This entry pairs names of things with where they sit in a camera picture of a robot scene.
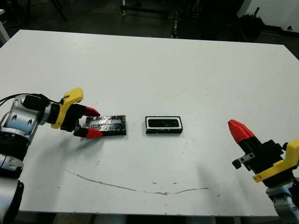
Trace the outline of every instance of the cable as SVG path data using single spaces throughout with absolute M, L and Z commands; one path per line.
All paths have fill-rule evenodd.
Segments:
M 11 95 L 9 97 L 5 97 L 3 99 L 0 99 L 0 106 L 2 106 L 6 101 L 12 99 L 12 98 L 15 98 L 19 95 L 31 95 L 31 96 L 35 96 L 35 97 L 39 97 L 39 98 L 43 98 L 45 100 L 48 100 L 49 102 L 52 102 L 52 103 L 55 103 L 55 104 L 60 104 L 60 102 L 56 102 L 54 100 L 51 100 L 49 98 L 47 98 L 45 95 L 43 94 L 37 94 L 37 93 L 19 93 L 19 94 L 14 94 L 14 95 Z
M 294 177 L 294 175 L 292 176 L 292 179 L 293 179 L 294 183 L 295 183 L 297 186 L 299 186 L 299 182 L 298 182 L 297 179 Z

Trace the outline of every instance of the cart wheel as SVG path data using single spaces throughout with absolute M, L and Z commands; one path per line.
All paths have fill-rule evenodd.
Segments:
M 121 11 L 121 15 L 122 15 L 122 17 L 125 17 L 125 15 L 126 15 L 126 11 L 125 11 L 125 10 L 122 10 L 122 11 Z

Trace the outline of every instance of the floor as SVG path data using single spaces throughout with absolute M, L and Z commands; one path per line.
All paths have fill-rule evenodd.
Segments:
M 19 2 L 25 9 L 26 0 L 19 0 Z M 20 18 L 21 25 L 7 29 L 8 35 L 13 36 L 19 29 L 160 38 L 169 38 L 172 33 L 174 16 L 172 20 L 168 20 L 165 16 L 158 14 L 127 11 L 127 15 L 122 17 L 119 9 L 121 0 L 60 0 L 60 2 L 68 19 L 67 22 L 62 19 L 50 0 L 32 0 L 30 24 L 24 23 L 24 20 Z M 135 0 L 126 0 L 129 6 L 134 3 Z M 156 9 L 164 7 L 161 0 L 141 0 L 141 3 L 143 7 Z M 173 15 L 179 9 L 180 1 L 172 0 Z M 178 37 L 200 39 L 198 21 L 180 21 Z M 220 41 L 235 41 L 228 26 L 221 29 L 217 38 Z M 262 31 L 254 42 L 283 44 L 299 58 L 299 38 Z

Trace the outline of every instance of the table leg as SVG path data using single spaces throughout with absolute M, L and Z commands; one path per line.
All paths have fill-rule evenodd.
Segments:
M 9 40 L 9 36 L 6 32 L 6 30 L 4 29 L 4 26 L 2 25 L 2 23 L 0 22 L 0 40 L 2 41 L 2 43 L 6 43 Z
M 30 22 L 30 10 L 31 10 L 31 0 L 27 0 L 27 24 Z

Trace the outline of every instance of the black chair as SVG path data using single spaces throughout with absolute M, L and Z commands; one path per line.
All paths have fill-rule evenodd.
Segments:
M 64 21 L 67 21 L 66 17 L 62 13 L 62 5 L 59 3 L 58 0 L 51 0 L 52 4 L 55 6 L 61 17 Z M 31 0 L 27 0 L 27 24 L 30 22 L 30 12 L 31 12 Z

